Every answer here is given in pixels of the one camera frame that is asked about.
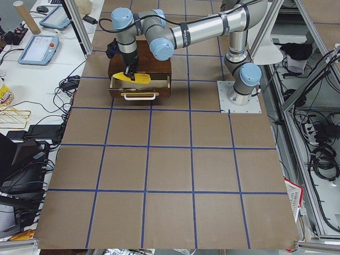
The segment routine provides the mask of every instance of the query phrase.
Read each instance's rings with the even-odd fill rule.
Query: cardboard tube
[[[41,31],[40,31],[39,27],[37,26],[36,22],[34,21],[34,19],[32,18],[31,14],[27,10],[23,1],[15,1],[13,3],[13,6],[16,8],[18,13],[21,15],[22,19],[27,24],[27,26],[31,30],[31,32],[34,35],[39,34]]]

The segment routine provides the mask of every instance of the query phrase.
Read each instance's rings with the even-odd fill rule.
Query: power adapter
[[[80,81],[79,75],[70,76],[60,85],[60,88],[62,91],[76,89],[79,85],[79,81]]]
[[[19,45],[22,38],[27,33],[28,28],[24,28],[22,30],[16,30],[14,33],[9,31],[5,34],[4,39],[7,44]]]
[[[85,17],[83,17],[83,20],[94,25],[94,24],[97,24],[98,21],[95,19],[95,18],[92,18],[91,16],[89,15],[85,15]]]

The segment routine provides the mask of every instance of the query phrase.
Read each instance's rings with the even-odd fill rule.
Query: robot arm
[[[240,3],[240,0],[223,0],[220,13],[192,22],[181,22],[172,28],[165,28],[165,21],[160,18],[164,17],[162,10],[133,14],[128,8],[115,9],[111,17],[114,29],[121,30],[117,33],[116,45],[127,66],[125,75],[133,78],[137,70],[136,36],[145,35],[154,57],[165,61],[178,48],[230,33],[229,49],[224,63],[235,78],[236,93],[239,96],[250,95],[253,87],[259,82],[261,71],[257,66],[251,66],[243,70],[243,74],[241,72],[241,67],[245,67],[243,65],[249,62],[247,30],[264,17],[267,2],[267,0],[243,0]],[[244,98],[241,101],[234,99],[233,101],[239,105],[244,104]]]

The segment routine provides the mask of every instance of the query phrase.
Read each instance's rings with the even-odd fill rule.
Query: white table
[[[104,0],[93,0],[92,12],[89,14],[91,17],[95,19],[99,19],[101,9],[103,7]],[[36,7],[39,5],[47,5],[47,0],[37,0],[32,11],[36,10]],[[32,16],[42,16],[37,13],[32,13]],[[55,35],[56,33],[53,30],[45,29],[38,26],[41,29],[41,35]],[[62,34],[66,38],[74,38],[74,39],[66,39],[64,37],[59,38],[59,47],[53,56],[53,59],[46,66],[34,66],[34,65],[21,65],[17,62],[22,51],[14,51],[5,56],[3,64],[0,66],[0,73],[5,73],[6,75],[3,77],[5,84],[10,88],[10,90],[14,93],[14,100],[12,105],[16,105],[22,101],[32,101],[41,103],[44,105],[46,109],[49,111],[54,111],[57,107],[53,104],[53,97],[55,88],[58,86],[58,83],[66,78],[70,73],[85,60],[85,56],[79,46],[78,40],[75,37],[75,33],[72,29],[72,26],[69,25]],[[24,48],[29,39],[31,38],[32,33],[29,30],[22,40],[21,45],[18,46],[10,46],[7,45],[5,47],[5,51],[9,49],[15,48]],[[89,34],[89,38],[92,41],[94,37],[94,33]],[[81,75],[85,64],[82,64],[79,68],[77,68],[72,75]],[[68,103],[70,98],[66,95],[60,95],[60,97],[64,100],[65,103]],[[62,105],[63,103],[56,99],[58,105]],[[17,105],[15,108],[18,110],[29,110],[31,111],[31,116],[29,118],[28,124],[26,126],[26,130],[29,125],[36,124],[42,118],[48,115],[62,115],[62,111],[58,110],[54,113],[46,112],[40,105],[31,104],[31,103],[23,103]],[[60,124],[62,119],[57,116],[51,116],[43,120],[40,124]],[[11,129],[0,129],[0,132],[4,135]],[[50,153],[49,155],[52,161],[55,161],[56,151]],[[46,174],[44,181],[49,183],[51,178],[51,173]],[[36,226],[32,225],[27,227],[26,229],[32,228],[34,229]],[[29,249],[21,249],[20,254],[39,254],[39,251],[35,251],[34,248]],[[6,251],[1,252],[1,254],[17,254],[18,251]]]

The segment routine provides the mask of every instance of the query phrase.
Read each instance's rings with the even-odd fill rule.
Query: drawer handle
[[[127,97],[126,95],[128,95],[128,94],[124,94],[124,98],[127,101],[155,100],[156,99],[156,93],[154,93],[154,95],[152,97]]]

